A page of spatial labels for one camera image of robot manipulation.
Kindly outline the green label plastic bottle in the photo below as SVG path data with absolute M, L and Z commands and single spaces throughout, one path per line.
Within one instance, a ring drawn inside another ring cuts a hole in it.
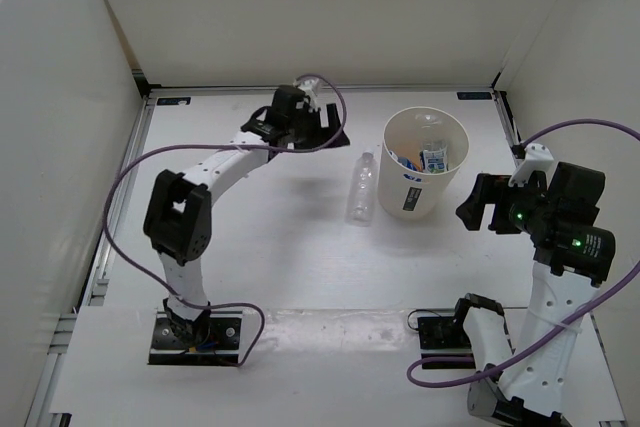
M 428 174 L 447 172 L 448 143 L 443 131 L 443 122 L 434 114 L 422 114 L 417 117 L 422 136 L 419 158 L 422 171 Z

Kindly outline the blue label plastic bottle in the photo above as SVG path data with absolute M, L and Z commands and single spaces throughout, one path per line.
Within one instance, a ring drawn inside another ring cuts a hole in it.
M 390 155 L 399 165 L 408 170 L 408 173 L 403 174 L 403 177 L 405 179 L 417 183 L 423 182 L 423 178 L 421 177 L 421 175 L 423 174 L 423 169 L 420 163 L 416 163 L 408 157 L 397 155 L 393 151 L 390 151 Z

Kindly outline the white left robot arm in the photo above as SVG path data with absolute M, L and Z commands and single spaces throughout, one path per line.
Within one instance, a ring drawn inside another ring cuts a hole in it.
M 169 295 L 163 305 L 176 337 L 191 347 L 207 342 L 211 324 L 201 257 L 212 238 L 212 209 L 241 178 L 286 150 L 317 151 L 349 145 L 343 101 L 317 104 L 313 79 L 281 85 L 269 105 L 256 110 L 229 147 L 181 172 L 155 179 L 143 223 L 163 266 Z

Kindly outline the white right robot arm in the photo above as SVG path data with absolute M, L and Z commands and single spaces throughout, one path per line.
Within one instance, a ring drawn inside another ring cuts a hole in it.
M 508 338 L 498 302 L 467 294 L 456 304 L 449 334 L 458 345 L 471 346 L 477 372 L 559 331 L 520 362 L 472 382 L 467 396 L 471 416 L 498 426 L 568 425 L 562 390 L 581 325 L 569 317 L 597 296 L 616 249 L 613 233 L 594 225 L 604 188 L 604 173 L 560 162 L 553 177 L 535 170 L 522 186 L 510 185 L 506 175 L 481 173 L 457 208 L 466 229 L 477 231 L 491 205 L 491 231 L 526 233 L 534 246 L 531 297 L 517 342 Z

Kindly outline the white plastic bin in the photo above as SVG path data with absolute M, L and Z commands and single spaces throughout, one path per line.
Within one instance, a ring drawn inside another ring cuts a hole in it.
M 420 163 L 420 124 L 417 117 L 434 114 L 441 118 L 448 143 L 449 170 L 440 174 L 423 172 L 422 183 L 403 177 L 408 170 L 390 155 L 408 157 Z M 377 195 L 381 207 L 390 215 L 403 220 L 419 220 L 426 217 L 442 200 L 444 191 L 455 177 L 469 153 L 466 129 L 452 115 L 431 107 L 410 107 L 394 114 L 383 131 L 382 152 L 378 174 Z

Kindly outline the clear plastic bottle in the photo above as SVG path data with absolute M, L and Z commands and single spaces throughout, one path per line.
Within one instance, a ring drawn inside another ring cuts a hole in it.
M 371 150 L 356 161 L 351 182 L 347 217 L 350 221 L 367 224 L 373 216 L 377 164 Z

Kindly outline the blue right corner label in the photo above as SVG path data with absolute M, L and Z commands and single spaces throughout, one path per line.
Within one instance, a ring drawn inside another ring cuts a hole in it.
M 486 91 L 458 91 L 456 96 L 461 101 L 484 101 L 493 98 L 492 94 Z

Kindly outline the blue corner label sticker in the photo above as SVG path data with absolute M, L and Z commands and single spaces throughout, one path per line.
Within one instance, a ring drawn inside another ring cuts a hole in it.
M 157 106 L 188 106 L 190 103 L 190 97 L 161 97 L 156 101 Z

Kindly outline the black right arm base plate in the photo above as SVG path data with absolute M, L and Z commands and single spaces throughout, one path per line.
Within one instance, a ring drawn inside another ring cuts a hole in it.
M 419 310 L 415 315 L 422 359 L 436 361 L 421 366 L 423 370 L 472 369 L 471 344 L 456 322 L 452 311 Z

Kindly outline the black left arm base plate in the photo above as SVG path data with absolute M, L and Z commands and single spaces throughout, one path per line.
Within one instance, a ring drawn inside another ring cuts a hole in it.
M 195 333 L 179 329 L 166 313 L 154 321 L 147 364 L 152 366 L 231 367 L 239 362 L 243 314 L 212 312 L 197 322 Z

